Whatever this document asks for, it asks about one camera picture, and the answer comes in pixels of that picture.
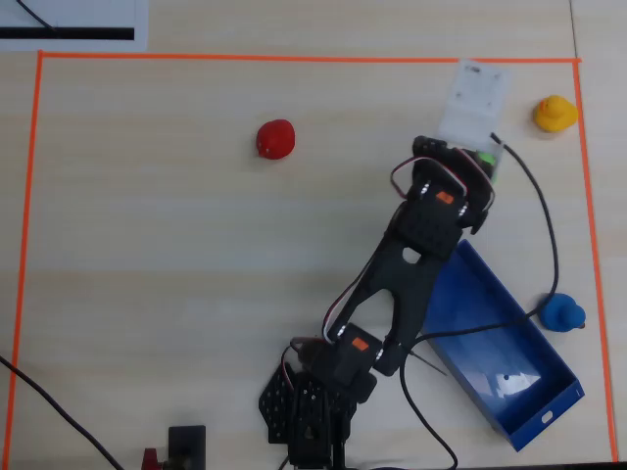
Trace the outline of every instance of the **blue box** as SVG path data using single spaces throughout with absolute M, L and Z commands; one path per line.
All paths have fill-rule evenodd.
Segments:
M 464 240 L 438 276 L 422 332 L 512 321 L 524 313 Z M 516 450 L 584 396 L 577 377 L 532 321 L 430 344 Z

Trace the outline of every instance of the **wooden table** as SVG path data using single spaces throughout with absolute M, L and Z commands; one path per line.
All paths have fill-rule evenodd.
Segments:
M 242 2 L 212 8 L 189 2 L 176 10 L 154 2 L 151 49 L 573 55 L 566 2 L 484 2 L 488 16 L 446 3 L 351 2 L 338 10 L 276 1 L 257 11 Z M 589 13 L 582 3 L 575 7 Z M 299 15 L 317 21 L 302 23 Z M 586 18 L 576 16 L 577 25 Z M 198 24 L 172 34 L 184 19 Z M 582 54 L 585 38 L 578 37 Z M 0 110 L 8 149 L 0 172 L 6 221 L 0 304 L 3 344 L 11 345 L 34 57 L 0 61 L 8 71 L 0 96 L 9 104 Z M 560 249 L 560 290 L 575 294 L 589 315 L 585 330 L 547 336 L 586 397 L 516 453 L 453 379 L 416 363 L 410 388 L 463 466 L 610 460 L 578 129 L 547 140 L 528 121 L 544 95 L 574 100 L 572 67 L 508 67 L 513 85 L 499 131 L 545 189 Z M 265 442 L 259 390 L 285 341 L 317 332 L 328 304 L 380 238 L 398 204 L 387 174 L 409 154 L 413 136 L 434 132 L 454 73 L 453 65 L 427 64 L 46 59 L 20 366 L 126 468 L 138 467 L 143 447 L 165 442 L 168 425 L 199 422 L 208 426 L 208 468 L 275 468 L 284 448 Z M 293 120 L 298 148 L 285 162 L 260 162 L 254 132 L 277 117 Z M 597 188 L 596 165 L 605 160 L 595 157 L 590 129 L 589 139 Z M 615 177 L 606 190 L 615 195 L 619 183 Z M 545 222 L 513 162 L 504 163 L 497 189 L 493 213 L 471 241 L 529 307 L 551 282 Z M 599 214 L 603 256 L 603 237 L 615 229 L 603 226 Z M 617 285 L 613 295 L 618 303 Z M 385 299 L 365 305 L 365 324 L 382 328 L 384 306 Z M 610 331 L 624 326 L 607 310 Z M 618 337 L 610 343 L 616 349 Z M 428 348 L 422 352 L 437 360 Z M 2 375 L 2 399 L 8 376 Z M 107 468 L 36 393 L 24 384 L 16 392 L 11 468 Z M 619 393 L 614 384 L 614 402 Z M 360 408 L 348 454 L 364 468 L 449 464 L 410 414 L 395 379 L 381 380 Z

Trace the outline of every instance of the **orange boundary line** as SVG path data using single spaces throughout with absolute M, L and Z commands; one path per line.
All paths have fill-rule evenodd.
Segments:
M 238 61 L 238 62 L 309 62 L 329 64 L 454 64 L 457 57 L 308 57 L 308 56 L 265 56 L 239 54 L 125 54 L 92 52 L 43 52 L 44 57 L 57 59 L 166 59 L 173 61 Z M 566 58 L 474 58 L 474 61 L 489 64 L 574 64 L 581 62 L 576 57 Z
M 39 115 L 39 97 L 41 94 L 41 75 L 43 59 L 45 57 L 58 59 L 153 59 L 153 60 L 196 60 L 196 61 L 250 61 L 250 62 L 302 62 L 302 63 L 340 63 L 340 64 L 454 64 L 458 58 L 376 58 L 376 57 L 304 57 L 304 56 L 264 56 L 264 55 L 224 55 L 224 54 L 108 54 L 108 53 L 66 53 L 43 52 L 37 53 L 37 69 L 35 73 L 35 85 L 32 100 L 32 114 L 30 118 L 30 139 L 28 144 L 28 161 L 26 167 L 26 183 L 24 193 L 24 216 L 22 221 L 22 246 L 20 252 L 20 274 L 18 284 L 18 298 L 16 306 L 16 322 L 14 330 L 12 363 L 17 366 L 20 353 L 20 335 L 22 330 L 22 315 L 24 306 L 24 283 L 26 274 L 26 256 L 28 250 L 28 227 L 30 221 L 30 197 L 32 189 L 32 173 L 34 164 L 35 143 L 37 135 L 37 120 Z M 575 85 L 577 109 L 579 110 L 579 138 L 584 171 L 584 183 L 586 187 L 586 203 L 588 206 L 588 222 L 590 225 L 590 238 L 593 253 L 593 265 L 595 270 L 595 282 L 597 287 L 597 303 L 599 310 L 599 323 L 601 331 L 601 344 L 603 356 L 603 379 L 605 388 L 605 404 L 607 412 L 607 430 L 611 448 L 612 461 L 618 461 L 618 445 L 614 427 L 614 414 L 612 403 L 611 375 L 609 368 L 609 354 L 607 348 L 607 330 L 605 326 L 605 314 L 603 306 L 603 284 L 601 279 L 601 266 L 599 261 L 599 247 L 597 243 L 597 229 L 595 224 L 595 211 L 592 197 L 592 184 L 590 180 L 590 165 L 588 160 L 588 146 L 586 141 L 586 128 L 584 124 L 583 102 L 581 98 L 581 83 L 579 79 L 579 58 L 475 58 L 474 60 L 491 64 L 571 64 Z M 13 418 L 15 409 L 16 375 L 11 373 L 9 383 L 9 400 L 7 404 L 7 421 L 5 428 L 4 450 L 2 454 L 2 470 L 9 470 L 9 454 L 11 436 L 13 430 Z
M 41 91 L 41 71 L 43 69 L 43 53 L 37 53 L 37 70 L 35 73 L 35 89 L 32 97 L 32 114 L 30 115 L 30 140 L 28 142 L 28 163 L 26 165 L 26 188 L 24 190 L 24 216 L 22 218 L 22 247 L 20 249 L 20 274 L 18 280 L 18 300 L 16 306 L 16 323 L 13 333 L 13 355 L 11 363 L 18 366 L 20 355 L 20 333 L 22 331 L 22 309 L 24 305 L 24 281 L 26 278 L 26 254 L 28 252 L 28 225 L 30 221 L 30 193 L 32 188 L 32 164 L 35 156 L 37 139 L 37 117 L 39 115 L 39 95 Z M 7 423 L 4 433 L 4 450 L 2 452 L 2 469 L 9 470 L 9 450 L 13 430 L 13 413 L 16 399 L 16 374 L 11 372 L 9 380 L 9 402 L 7 404 Z
M 597 225 L 595 223 L 595 205 L 592 197 L 592 183 L 590 180 L 590 163 L 588 160 L 588 143 L 586 140 L 586 124 L 584 123 L 584 105 L 581 98 L 581 80 L 579 79 L 579 64 L 573 63 L 572 77 L 575 82 L 575 99 L 579 111 L 579 144 L 581 146 L 581 160 L 584 169 L 584 184 L 586 186 L 586 203 L 588 205 L 588 221 L 590 224 L 590 242 L 592 245 L 592 260 L 595 268 L 595 283 L 597 284 L 597 310 L 599 311 L 599 331 L 601 333 L 601 352 L 603 359 L 603 381 L 605 387 L 605 406 L 607 412 L 607 432 L 609 433 L 609 447 L 611 459 L 618 461 L 618 443 L 614 426 L 614 409 L 612 402 L 611 373 L 609 367 L 609 350 L 607 347 L 607 328 L 605 326 L 605 307 L 603 303 L 603 283 L 601 280 L 601 263 L 599 260 L 599 244 L 597 241 Z

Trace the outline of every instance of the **blue rubber duck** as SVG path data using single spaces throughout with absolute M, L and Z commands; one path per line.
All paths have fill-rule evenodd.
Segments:
M 572 297 L 555 294 L 540 311 L 540 321 L 548 330 L 566 332 L 573 328 L 583 328 L 586 312 Z

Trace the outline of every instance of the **yellow rubber duck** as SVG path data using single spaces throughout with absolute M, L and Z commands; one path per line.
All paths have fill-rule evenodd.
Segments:
M 542 100 L 533 113 L 533 120 L 547 132 L 560 132 L 577 122 L 578 118 L 577 107 L 558 95 Z

